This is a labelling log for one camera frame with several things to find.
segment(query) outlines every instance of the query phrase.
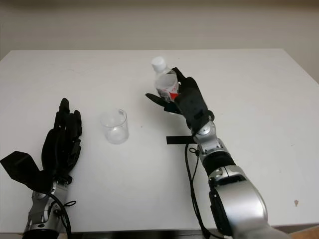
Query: robotic arm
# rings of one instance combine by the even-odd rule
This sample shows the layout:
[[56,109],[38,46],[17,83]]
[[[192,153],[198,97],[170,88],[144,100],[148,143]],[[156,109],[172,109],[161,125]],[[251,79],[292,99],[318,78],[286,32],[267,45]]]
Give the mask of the robotic arm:
[[80,112],[70,114],[69,102],[61,101],[54,127],[42,148],[40,171],[32,157],[15,151],[0,161],[9,176],[33,190],[32,208],[24,230],[23,239],[56,239],[62,225],[71,238],[71,225],[65,207],[67,186],[72,182],[69,172],[75,166],[81,151],[79,136],[82,134]]
[[[262,196],[217,137],[214,115],[208,110],[195,80],[184,77],[177,68],[173,70],[180,83],[179,95],[174,102],[167,103],[152,94],[146,96],[163,106],[165,111],[186,118],[192,136],[170,136],[167,137],[167,143],[186,143],[186,148],[189,143],[198,145],[198,156],[208,176],[211,211],[219,232],[234,239],[290,238],[268,224]],[[199,223],[204,235],[209,238],[211,234],[205,233],[200,219]]]

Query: black cable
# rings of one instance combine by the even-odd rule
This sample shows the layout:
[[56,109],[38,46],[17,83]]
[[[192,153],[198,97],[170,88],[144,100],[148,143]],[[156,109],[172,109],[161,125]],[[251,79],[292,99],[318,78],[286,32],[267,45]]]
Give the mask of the black cable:
[[195,177],[195,174],[196,174],[196,171],[197,171],[198,162],[199,162],[199,156],[197,156],[196,166],[195,166],[195,169],[194,169],[193,177],[191,178],[191,183],[194,182],[194,177]]
[[63,205],[63,204],[61,203],[61,201],[60,201],[57,197],[55,197],[53,194],[47,193],[46,195],[47,195],[48,197],[52,198],[52,199],[59,205],[59,207],[60,207],[60,209],[61,209],[61,211],[62,211],[62,215],[65,217],[65,222],[66,222],[66,224],[64,223],[63,218],[61,218],[61,219],[62,219],[62,223],[63,223],[63,225],[64,225],[64,227],[65,227],[65,230],[66,230],[68,239],[71,239],[71,237],[72,237],[72,230],[71,230],[70,219],[69,219],[69,216],[68,216],[68,214],[67,214],[67,212],[66,212],[66,210],[65,210],[64,205]]
[[197,169],[197,166],[195,167],[195,171],[194,171],[194,175],[193,177],[191,176],[191,173],[190,173],[190,169],[189,169],[189,163],[188,163],[188,155],[187,155],[187,150],[188,150],[188,144],[186,144],[185,146],[185,151],[184,151],[184,154],[185,154],[185,163],[186,163],[186,169],[187,169],[187,175],[188,175],[188,179],[189,179],[189,184],[190,184],[190,196],[191,196],[191,199],[192,199],[192,203],[193,203],[193,208],[194,208],[194,211],[195,211],[195,215],[197,217],[197,220],[198,220],[198,223],[199,223],[199,226],[203,232],[203,235],[206,239],[209,239],[210,236],[213,236],[215,238],[218,238],[218,239],[224,239],[220,236],[217,236],[213,233],[211,233],[205,226],[204,226],[204,223],[203,223],[203,220],[201,218],[201,215],[200,215],[200,212],[199,212],[199,208],[198,208],[198,204],[197,204],[197,200],[196,200],[196,195],[195,195],[195,190],[194,190],[194,186],[193,186],[193,179],[194,179],[194,176],[195,176],[195,173],[196,173],[196,169]]

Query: plastic bottle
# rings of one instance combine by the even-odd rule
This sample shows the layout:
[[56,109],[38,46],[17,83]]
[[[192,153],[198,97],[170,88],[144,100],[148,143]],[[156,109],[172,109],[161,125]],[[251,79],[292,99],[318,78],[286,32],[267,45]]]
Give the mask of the plastic bottle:
[[153,58],[152,66],[156,73],[155,88],[159,96],[167,102],[174,101],[179,86],[175,71],[167,66],[161,56]]

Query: table surface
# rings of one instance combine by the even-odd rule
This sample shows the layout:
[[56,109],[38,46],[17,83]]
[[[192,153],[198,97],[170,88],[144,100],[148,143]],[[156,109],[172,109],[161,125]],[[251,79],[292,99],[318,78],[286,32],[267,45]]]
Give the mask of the table surface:
[[[199,85],[218,136],[262,194],[273,226],[319,223],[319,85],[281,49],[12,51],[0,62],[0,158],[41,150],[63,97],[82,114],[82,151],[71,172],[74,232],[198,229],[190,199],[182,116],[145,97],[150,60],[162,55]],[[128,114],[130,137],[107,143],[99,115]],[[195,158],[190,156],[191,167]],[[194,181],[203,221],[215,228],[207,176]],[[0,167],[0,232],[22,232],[31,191]]]

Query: empty glass cup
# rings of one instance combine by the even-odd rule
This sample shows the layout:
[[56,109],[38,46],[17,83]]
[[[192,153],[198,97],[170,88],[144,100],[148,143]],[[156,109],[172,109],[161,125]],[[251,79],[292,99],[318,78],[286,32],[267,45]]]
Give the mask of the empty glass cup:
[[108,110],[101,115],[100,122],[108,142],[120,144],[129,138],[127,114],[124,110]]

